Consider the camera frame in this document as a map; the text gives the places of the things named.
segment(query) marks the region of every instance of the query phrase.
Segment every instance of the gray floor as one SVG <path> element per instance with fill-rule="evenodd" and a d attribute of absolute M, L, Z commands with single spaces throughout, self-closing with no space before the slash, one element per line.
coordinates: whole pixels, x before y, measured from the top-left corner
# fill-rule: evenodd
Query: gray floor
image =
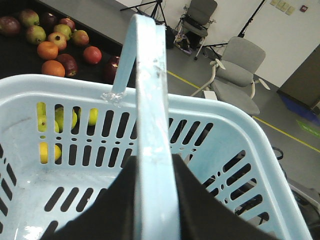
<path fill-rule="evenodd" d="M 133 14 L 131 10 L 120 12 L 123 6 L 114 0 L 42 0 L 42 2 L 96 29 L 120 44 L 124 42 L 128 22 Z M 209 66 L 211 60 L 201 55 L 198 61 L 194 61 L 193 56 L 194 53 L 188 56 L 177 48 L 168 49 L 167 70 L 194 85 L 201 86 L 212 74 Z M 268 91 L 257 84 L 254 100 L 261 111 L 258 118 L 273 127 L 259 120 L 257 122 L 270 143 L 284 151 L 284 158 L 280 162 L 288 177 L 320 192 L 320 153 L 310 148 L 313 146 L 319 150 L 320 139 L 302 130 L 297 120 L 318 131 L 320 127 L 289 111 L 276 93 L 277 87 L 270 86 L 271 90 Z M 168 74 L 169 93 L 189 96 L 195 90 L 194 86 Z"/>

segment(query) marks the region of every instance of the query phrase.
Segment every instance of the office chair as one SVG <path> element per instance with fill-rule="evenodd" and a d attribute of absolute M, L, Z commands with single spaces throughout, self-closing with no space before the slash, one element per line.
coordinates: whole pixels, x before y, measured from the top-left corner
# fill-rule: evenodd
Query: office chair
<path fill-rule="evenodd" d="M 219 101 L 234 105 L 250 116 L 259 115 L 260 110 L 252 99 L 256 92 L 255 83 L 260 82 L 266 89 L 270 88 L 260 78 L 254 81 L 254 73 L 265 57 L 265 51 L 259 46 L 244 38 L 232 37 L 221 56 L 221 61 L 216 59 L 210 63 L 211 79 L 191 96 L 203 89 L 211 88 Z M 241 89 L 248 85 L 252 86 L 251 96 Z"/>
<path fill-rule="evenodd" d="M 179 28 L 179 30 L 174 39 L 174 43 L 184 30 L 190 31 L 201 37 L 200 41 L 202 41 L 202 44 L 194 57 L 194 60 L 198 59 L 201 48 L 205 43 L 206 36 L 208 36 L 209 25 L 214 22 L 213 20 L 210 20 L 210 17 L 216 10 L 217 5 L 217 2 L 214 0 L 191 0 L 189 7 L 184 6 L 186 12 L 182 14 L 179 23 L 175 27 L 175 29 Z"/>

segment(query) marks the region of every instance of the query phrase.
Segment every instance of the tripod stand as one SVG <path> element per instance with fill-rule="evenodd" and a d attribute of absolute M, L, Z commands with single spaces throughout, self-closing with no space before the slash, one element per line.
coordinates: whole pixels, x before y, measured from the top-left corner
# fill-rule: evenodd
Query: tripod stand
<path fill-rule="evenodd" d="M 161 6 L 161 3 L 163 2 L 163 0 L 155 0 L 155 1 L 150 1 L 150 2 L 146 2 L 146 3 L 142 3 L 142 4 L 139 4 L 139 5 L 135 5 L 135 6 L 130 6 L 130 7 L 126 7 L 126 8 L 122 8 L 120 9 L 120 11 L 124 11 L 124 10 L 128 10 L 128 9 L 133 9 L 135 8 L 138 13 L 142 14 L 142 12 L 138 9 L 138 7 L 141 7 L 141 6 L 144 6 L 144 5 L 148 5 L 148 4 L 154 4 L 155 3 L 155 6 L 152 10 L 152 13 L 150 15 L 151 18 L 153 18 L 158 24 L 163 24 L 167 27 L 167 22 L 166 22 L 166 18 L 165 18 L 165 14 L 164 14 L 164 10 Z M 158 11 L 158 8 L 160 8 L 161 10 L 161 14 L 163 16 L 163 21 L 159 21 L 155 18 L 156 16 L 156 13 Z"/>
<path fill-rule="evenodd" d="M 254 11 L 254 13 L 252 14 L 252 16 L 249 18 L 249 20 L 246 22 L 246 24 L 244 25 L 244 27 L 242 28 L 241 32 L 238 34 L 238 37 L 243 38 L 245 36 L 245 32 L 247 27 L 249 26 L 249 24 L 253 21 L 255 15 L 257 14 L 257 12 L 260 10 L 260 8 L 264 5 L 264 3 L 266 2 L 266 0 L 262 0 L 262 2 L 260 3 L 260 5 L 257 7 L 257 9 Z M 220 56 L 216 53 L 216 51 L 214 50 L 214 47 L 218 47 L 218 46 L 223 46 L 223 45 L 227 45 L 228 43 L 219 43 L 219 44 L 211 44 L 211 45 L 206 45 L 203 46 L 203 48 L 210 48 L 213 53 L 220 59 Z"/>

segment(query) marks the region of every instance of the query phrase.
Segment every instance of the shopping basket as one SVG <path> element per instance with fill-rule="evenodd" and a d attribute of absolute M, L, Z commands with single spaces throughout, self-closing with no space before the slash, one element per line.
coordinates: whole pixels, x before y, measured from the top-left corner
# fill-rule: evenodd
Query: shopping basket
<path fill-rule="evenodd" d="M 279 239 L 311 239 L 258 124 L 227 103 L 166 93 L 164 35 L 163 26 L 135 15 L 113 86 L 40 74 L 0 80 L 0 239 L 36 240 L 61 228 L 91 206 L 134 155 L 141 239 L 177 240 L 171 154 L 181 155 L 210 193 L 257 228 Z M 136 89 L 126 88 L 136 55 Z M 38 129 L 40 102 L 46 131 Z M 56 132 L 61 106 L 63 131 Z M 98 117 L 88 126 L 92 108 Z M 42 142 L 47 162 L 41 162 Z M 56 161 L 55 145 L 62 151 Z"/>

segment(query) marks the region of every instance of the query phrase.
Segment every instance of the green pear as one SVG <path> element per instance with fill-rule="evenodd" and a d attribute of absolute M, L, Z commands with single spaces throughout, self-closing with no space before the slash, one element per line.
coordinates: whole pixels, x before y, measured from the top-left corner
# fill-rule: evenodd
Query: green pear
<path fill-rule="evenodd" d="M 34 45 L 39 45 L 43 41 L 46 40 L 46 32 L 45 30 L 38 25 L 32 25 L 28 27 L 25 33 L 26 40 Z"/>
<path fill-rule="evenodd" d="M 38 131 L 45 132 L 47 131 L 47 116 L 46 115 L 39 115 L 38 116 Z M 56 121 L 54 121 L 54 131 L 56 133 L 59 132 L 59 125 Z"/>
<path fill-rule="evenodd" d="M 89 120 L 88 120 L 88 126 L 94 126 L 97 123 L 98 120 L 98 109 L 97 108 L 91 108 L 89 113 Z M 81 117 L 81 108 L 79 109 L 79 118 Z"/>
<path fill-rule="evenodd" d="M 36 104 L 36 113 L 38 116 L 46 115 L 46 104 L 44 102 L 38 102 Z"/>
<path fill-rule="evenodd" d="M 54 111 L 55 115 L 55 121 L 57 122 L 59 126 L 59 131 L 60 133 L 64 130 L 64 107 L 59 107 Z M 72 124 L 71 124 L 71 129 L 74 129 L 78 121 L 78 116 L 75 112 L 75 110 L 72 110 Z"/>
<path fill-rule="evenodd" d="M 39 15 L 32 9 L 24 9 L 19 14 L 19 20 L 26 28 L 39 25 Z"/>

